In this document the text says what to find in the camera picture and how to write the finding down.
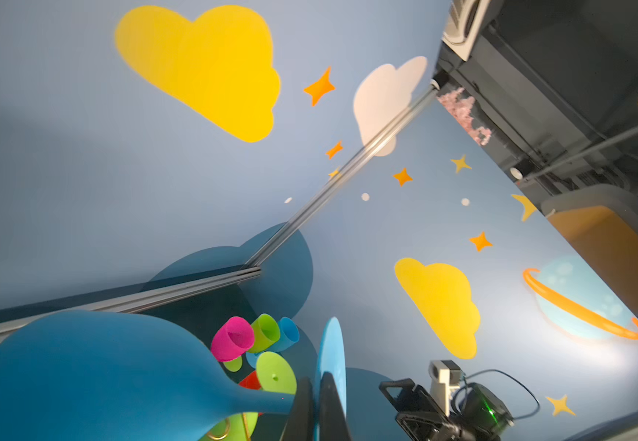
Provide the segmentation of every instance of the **star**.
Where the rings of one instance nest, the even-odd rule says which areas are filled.
[[[510,196],[512,196],[513,198],[517,199],[522,204],[522,207],[525,208],[525,211],[522,212],[522,221],[523,222],[525,222],[527,220],[527,218],[530,217],[530,215],[532,213],[537,211],[537,207],[535,207],[535,204],[530,202],[530,199],[527,199],[526,197],[521,196],[521,195],[510,195]]]
[[[469,239],[476,246],[476,250],[481,252],[487,246],[493,246],[491,242],[485,240],[485,232],[481,233],[480,236],[472,237]]]
[[[312,107],[317,105],[321,97],[324,94],[331,92],[336,89],[332,83],[329,82],[329,73],[331,72],[331,66],[324,72],[324,75],[321,75],[319,81],[307,87],[304,91],[309,93],[312,96]]]
[[[337,154],[338,152],[340,152],[343,149],[344,148],[341,146],[341,141],[339,141],[339,143],[337,145],[335,145],[334,148],[332,148],[331,150],[326,152],[326,154],[329,155],[329,159],[332,159],[332,157],[334,157],[335,154]]]
[[[552,416],[557,416],[562,411],[568,412],[568,413],[570,413],[573,416],[577,415],[571,409],[569,409],[569,407],[567,406],[567,396],[566,395],[564,395],[561,399],[553,399],[553,398],[550,398],[550,397],[547,397],[547,399],[549,401],[552,401],[552,404],[554,404],[554,413],[552,413]]]
[[[394,174],[393,178],[397,179],[397,181],[400,182],[401,187],[405,184],[405,182],[413,181],[410,175],[407,174],[407,169],[402,169],[402,172],[399,172],[398,174]]]
[[[461,169],[471,169],[471,166],[466,163],[466,155],[462,156],[461,159],[452,159],[451,162],[456,164],[456,172],[461,172]]]

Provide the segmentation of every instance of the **cloud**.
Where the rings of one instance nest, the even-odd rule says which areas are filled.
[[[135,8],[115,32],[123,60],[140,76],[247,143],[268,136],[280,79],[263,18],[220,6],[190,22],[159,6]]]
[[[395,69],[384,64],[371,72],[359,85],[354,97],[354,114],[365,146],[412,101],[412,92],[427,69],[427,58],[414,57]],[[395,149],[390,140],[376,156],[387,156]]]
[[[410,258],[397,262],[395,275],[449,352],[458,358],[475,357],[481,315],[471,301],[466,275],[445,263],[424,266]]]

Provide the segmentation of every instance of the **air conditioner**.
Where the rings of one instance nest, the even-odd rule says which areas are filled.
[[[442,40],[468,61],[476,38],[500,12],[502,3],[503,0],[453,0]]]

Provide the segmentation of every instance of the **blue wall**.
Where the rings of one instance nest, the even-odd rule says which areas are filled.
[[[267,22],[282,82],[253,144],[123,62],[114,30],[145,4],[0,0],[0,308],[146,282],[287,221],[361,145],[363,78],[434,65],[448,1],[240,1]],[[223,4],[156,3],[190,20]],[[312,107],[304,88],[328,66],[336,90]]]
[[[471,169],[455,173],[451,159],[464,154]],[[400,186],[393,175],[403,168],[413,181]],[[368,201],[363,193],[370,195]],[[354,376],[366,370],[370,377],[411,377],[427,386],[431,359],[454,359],[466,373],[508,372],[530,387],[542,410],[509,428],[504,440],[561,440],[638,410],[638,341],[606,333],[576,338],[544,315],[522,273],[575,253],[539,212],[523,222],[523,205],[512,194],[521,193],[434,103],[398,135],[393,154],[373,158],[302,227],[313,283],[295,322],[318,347],[326,320],[338,317],[347,365],[358,370]],[[477,252],[469,239],[482,232],[492,246]],[[396,278],[395,264],[403,258],[452,265],[468,278],[481,316],[475,357],[454,357],[432,331]],[[280,284],[244,286],[244,292],[256,312],[262,305],[254,304],[255,298],[288,295]],[[630,316],[623,325],[634,329]],[[531,397],[506,377],[491,373],[476,381],[516,416],[534,409]],[[564,395],[576,416],[553,416],[546,397]]]

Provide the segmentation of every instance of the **green cup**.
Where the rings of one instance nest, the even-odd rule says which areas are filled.
[[[260,314],[255,322],[251,323],[253,332],[255,332],[255,344],[248,349],[248,352],[257,354],[263,352],[265,349],[271,347],[277,340],[279,340],[280,332],[279,325],[268,314]]]

